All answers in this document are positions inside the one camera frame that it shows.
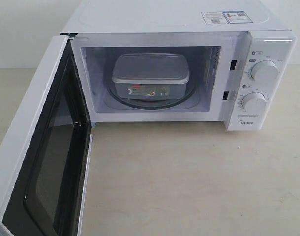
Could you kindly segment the lower white control knob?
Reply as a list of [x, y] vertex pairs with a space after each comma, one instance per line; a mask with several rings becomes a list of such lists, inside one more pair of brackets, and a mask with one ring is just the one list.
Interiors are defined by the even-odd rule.
[[266, 107], [266, 99], [263, 94], [259, 92], [253, 92], [246, 95], [241, 105], [247, 112], [260, 112]]

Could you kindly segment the white microwave door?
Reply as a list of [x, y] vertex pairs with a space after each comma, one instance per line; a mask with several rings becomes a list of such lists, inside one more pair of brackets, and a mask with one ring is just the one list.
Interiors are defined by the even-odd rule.
[[71, 39], [52, 38], [0, 146], [0, 236], [78, 236], [91, 121]]

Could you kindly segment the white control knob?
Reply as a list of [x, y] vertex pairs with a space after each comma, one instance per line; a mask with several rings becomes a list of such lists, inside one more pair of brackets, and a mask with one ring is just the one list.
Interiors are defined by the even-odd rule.
[[271, 60], [264, 60], [255, 64], [251, 71], [251, 77], [254, 81], [265, 83], [267, 81], [276, 79], [279, 74], [279, 69]]
[[247, 112], [260, 112], [266, 107], [266, 99], [263, 94], [259, 92], [253, 92], [246, 95], [241, 105]]

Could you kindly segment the printed paper instruction sheet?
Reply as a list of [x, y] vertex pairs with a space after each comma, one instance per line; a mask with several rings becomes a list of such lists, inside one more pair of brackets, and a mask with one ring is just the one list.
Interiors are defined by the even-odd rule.
[[249, 24], [253, 21], [244, 11], [201, 12], [206, 24]]

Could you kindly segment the upper white control knob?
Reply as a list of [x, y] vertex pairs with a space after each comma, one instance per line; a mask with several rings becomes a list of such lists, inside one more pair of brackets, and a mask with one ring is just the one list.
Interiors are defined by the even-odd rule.
[[267, 81], [276, 79], [279, 74], [279, 69], [271, 60], [264, 60], [255, 64], [251, 71], [251, 77], [254, 81], [265, 83]]

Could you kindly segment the white microwave oven body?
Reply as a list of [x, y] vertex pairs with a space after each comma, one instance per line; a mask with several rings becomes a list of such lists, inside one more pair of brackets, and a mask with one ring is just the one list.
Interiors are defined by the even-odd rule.
[[[244, 11], [249, 24], [206, 24], [201, 12]], [[219, 121], [227, 130], [259, 130], [289, 61], [296, 37], [259, 0], [86, 0], [61, 31], [71, 39], [92, 123]], [[185, 56], [194, 94], [168, 109], [143, 110], [121, 104], [103, 84], [124, 54]], [[264, 60], [279, 69], [276, 79], [259, 83], [252, 67]], [[242, 99], [259, 92], [260, 112], [247, 112]]]

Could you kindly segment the glass turntable plate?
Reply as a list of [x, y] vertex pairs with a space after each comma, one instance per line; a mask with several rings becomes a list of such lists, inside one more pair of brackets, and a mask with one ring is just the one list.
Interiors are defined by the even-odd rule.
[[128, 99], [128, 98], [120, 98], [116, 94], [116, 89], [114, 83], [111, 81], [112, 78], [112, 70], [104, 69], [104, 79], [103, 84], [107, 88], [109, 94], [118, 102], [123, 105], [143, 110], [160, 110], [160, 109], [168, 109], [174, 107], [176, 105], [181, 104], [188, 100], [195, 92], [198, 86], [198, 80], [193, 76], [190, 76], [189, 82], [186, 86], [185, 96], [182, 99], [174, 99], [174, 100], [140, 100], [140, 99]]

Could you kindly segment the white plastic lidded container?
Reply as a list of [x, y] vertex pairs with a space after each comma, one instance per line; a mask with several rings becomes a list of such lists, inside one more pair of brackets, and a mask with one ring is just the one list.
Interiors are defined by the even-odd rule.
[[120, 98], [178, 100], [186, 94], [189, 75], [180, 54], [124, 54], [115, 62], [112, 82]]

